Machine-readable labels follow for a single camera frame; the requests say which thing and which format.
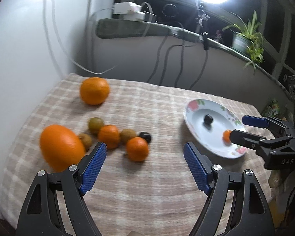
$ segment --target metal bolt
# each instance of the metal bolt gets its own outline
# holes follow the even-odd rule
[[[69,167],[69,170],[70,170],[70,171],[75,171],[77,168],[78,168],[78,167],[77,167],[76,165],[71,165],[71,166]]]
[[[45,171],[44,170],[40,170],[40,171],[38,171],[37,175],[38,176],[43,176],[43,175],[45,175]]]
[[[222,169],[222,166],[221,165],[218,165],[218,164],[215,164],[213,166],[214,170],[217,170],[217,171],[220,171]]]
[[[254,174],[251,170],[246,170],[245,173],[246,173],[248,176],[252,176],[252,175]]]

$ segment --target table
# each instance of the table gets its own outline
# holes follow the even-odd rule
[[[106,124],[114,124],[120,130],[150,132],[153,138],[149,157],[143,163],[133,163],[124,157],[124,146],[109,151],[93,189],[84,196],[103,236],[127,235],[132,230],[146,236],[189,234],[207,196],[197,189],[183,157],[183,145],[188,141],[193,141],[213,164],[236,172],[252,169],[270,200],[267,182],[270,171],[263,168],[263,160],[253,150],[235,160],[217,157],[195,141],[183,119],[185,105],[196,98],[216,101],[239,118],[245,114],[260,116],[253,106],[189,90],[114,79],[108,79],[111,93],[105,103],[89,106],[79,97],[84,79],[70,74],[51,90],[25,122],[12,146],[4,170],[0,205],[13,227],[16,228],[36,173],[41,169],[52,172],[40,153],[41,131],[48,125],[60,124],[76,134],[87,132],[92,117],[101,117]],[[246,130],[273,138],[265,129],[247,126]],[[62,192],[58,200],[65,228],[73,233]],[[231,200],[229,192],[218,233],[226,226]]]

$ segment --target large orange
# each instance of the large orange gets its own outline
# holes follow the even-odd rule
[[[99,105],[110,92],[108,82],[103,78],[92,77],[84,80],[80,87],[81,99],[89,105]]]
[[[85,154],[85,148],[76,134],[61,125],[50,125],[41,133],[39,140],[45,161],[56,172],[78,164]]]
[[[148,143],[141,137],[130,139],[126,143],[128,158],[132,161],[144,161],[148,156]]]
[[[98,141],[104,142],[107,149],[115,149],[120,143],[119,130],[115,125],[102,126],[97,135]]]

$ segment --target green marble windowsill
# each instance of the green marble windowsill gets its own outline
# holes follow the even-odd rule
[[[115,38],[128,38],[128,37],[140,37],[143,35],[144,31],[146,30],[147,25],[148,31],[146,32],[145,36],[173,36],[178,39],[184,39],[188,42],[202,42],[202,36],[188,30],[167,26],[163,24],[157,23],[149,23],[149,22],[136,22],[136,21],[128,21],[122,19],[111,19],[111,18],[104,18],[98,21],[97,28],[96,28],[96,35],[101,39],[115,39]],[[208,39],[209,47],[214,49],[219,49],[225,51],[232,56],[237,57],[238,59],[248,62],[250,59],[241,53],[233,50],[232,48],[226,47],[223,44],[220,44],[216,41]],[[256,66],[257,70],[260,70],[264,73],[270,80],[274,81],[289,97],[288,91],[285,87],[272,75],[266,72],[263,68]]]

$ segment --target floral plate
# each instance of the floral plate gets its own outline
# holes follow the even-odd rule
[[[205,115],[211,115],[211,125],[204,124]],[[225,130],[246,132],[241,121],[227,108],[211,100],[195,99],[184,109],[188,129],[197,141],[210,152],[224,158],[236,159],[243,156],[247,148],[223,141]]]

